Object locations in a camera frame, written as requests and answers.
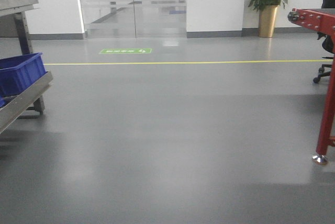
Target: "blue plastic crate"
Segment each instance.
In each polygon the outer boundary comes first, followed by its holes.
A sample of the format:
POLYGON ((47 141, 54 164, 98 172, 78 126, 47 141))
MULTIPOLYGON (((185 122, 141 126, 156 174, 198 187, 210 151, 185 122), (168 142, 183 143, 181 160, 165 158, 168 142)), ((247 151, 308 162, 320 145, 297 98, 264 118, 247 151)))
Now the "blue plastic crate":
POLYGON ((42 53, 0 59, 0 96, 18 95, 46 74, 42 53))
POLYGON ((0 107, 3 107, 5 105, 5 101, 0 97, 0 107))

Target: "leveling foot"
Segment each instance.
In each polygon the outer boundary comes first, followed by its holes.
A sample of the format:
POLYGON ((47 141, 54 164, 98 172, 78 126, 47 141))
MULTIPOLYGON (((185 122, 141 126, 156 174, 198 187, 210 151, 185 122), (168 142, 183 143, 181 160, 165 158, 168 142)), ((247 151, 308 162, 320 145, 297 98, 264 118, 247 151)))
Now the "leveling foot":
POLYGON ((326 156, 324 155, 320 155, 320 154, 316 154, 312 157, 313 161, 319 165, 327 165, 328 160, 326 158, 326 156))

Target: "gold planter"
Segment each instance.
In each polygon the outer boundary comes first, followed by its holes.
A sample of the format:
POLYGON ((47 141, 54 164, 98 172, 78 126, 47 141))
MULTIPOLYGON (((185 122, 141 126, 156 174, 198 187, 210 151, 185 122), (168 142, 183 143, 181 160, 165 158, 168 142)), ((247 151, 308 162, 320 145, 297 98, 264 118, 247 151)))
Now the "gold planter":
POLYGON ((274 31, 274 23, 276 21, 278 5, 266 6, 260 11, 259 17, 259 37, 272 37, 274 31))

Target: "green floor sign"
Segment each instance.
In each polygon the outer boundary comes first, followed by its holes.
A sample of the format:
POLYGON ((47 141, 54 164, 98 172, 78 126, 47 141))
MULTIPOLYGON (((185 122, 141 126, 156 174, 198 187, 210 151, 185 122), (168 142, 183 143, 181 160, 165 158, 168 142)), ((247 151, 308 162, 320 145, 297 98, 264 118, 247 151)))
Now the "green floor sign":
POLYGON ((152 49, 103 49, 100 54, 149 54, 152 49))

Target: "red metal frame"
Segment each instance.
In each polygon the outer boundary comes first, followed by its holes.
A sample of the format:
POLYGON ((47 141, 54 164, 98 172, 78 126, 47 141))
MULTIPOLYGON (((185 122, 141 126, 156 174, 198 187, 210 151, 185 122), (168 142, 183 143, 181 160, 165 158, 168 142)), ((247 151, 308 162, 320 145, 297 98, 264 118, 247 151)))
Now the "red metal frame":
MULTIPOLYGON (((335 42, 335 15, 327 14, 310 9, 293 9, 297 13, 297 20, 292 23, 302 27, 322 32, 330 35, 333 42, 335 42)), ((318 145, 316 152, 319 155, 326 155, 328 146, 335 147, 335 136, 331 136, 332 124, 335 116, 335 64, 332 63, 332 70, 330 72, 330 80, 328 84, 328 91, 326 96, 325 108, 323 111, 320 133, 318 138, 318 145)))

